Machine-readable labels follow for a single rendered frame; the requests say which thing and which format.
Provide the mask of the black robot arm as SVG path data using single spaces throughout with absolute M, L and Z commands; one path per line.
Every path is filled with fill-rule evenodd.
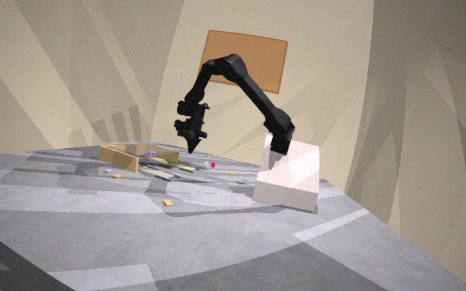
M 228 81 L 232 81 L 242 88 L 264 115 L 263 125 L 269 130 L 269 133 L 273 134 L 270 150 L 287 155 L 295 126 L 291 122 L 290 116 L 284 110 L 276 108 L 258 84 L 249 76 L 247 67 L 238 54 L 230 54 L 205 62 L 193 88 L 185 96 L 185 101 L 178 102 L 177 113 L 204 120 L 205 110 L 210 110 L 210 107 L 207 103 L 199 103 L 203 100 L 205 87 L 212 74 L 223 75 Z

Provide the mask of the pale yellow strip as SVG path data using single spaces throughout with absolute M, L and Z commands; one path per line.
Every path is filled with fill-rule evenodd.
M 151 159 L 151 160 L 154 160 L 154 161 L 157 161 L 157 162 L 160 162 L 160 163 L 164 163 L 166 165 L 170 165 L 170 166 L 173 166 L 173 167 L 177 167 L 177 168 L 184 168 L 184 169 L 188 169 L 190 171 L 195 170 L 194 167 L 189 167 L 189 166 L 186 166 L 186 165 L 182 165 L 182 164 L 172 162 L 172 161 L 169 161 L 169 160 L 166 160 L 166 159 L 162 159 L 162 158 L 159 158 L 159 157 L 145 157 L 145 158 Z

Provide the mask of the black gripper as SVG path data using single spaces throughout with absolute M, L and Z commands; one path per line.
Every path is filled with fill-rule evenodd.
M 198 146 L 202 138 L 207 138 L 207 133 L 202 132 L 202 125 L 204 124 L 202 119 L 190 117 L 188 119 L 189 125 L 186 130 L 178 130 L 177 135 L 183 136 L 187 140 L 188 153 L 192 154 L 194 149 Z

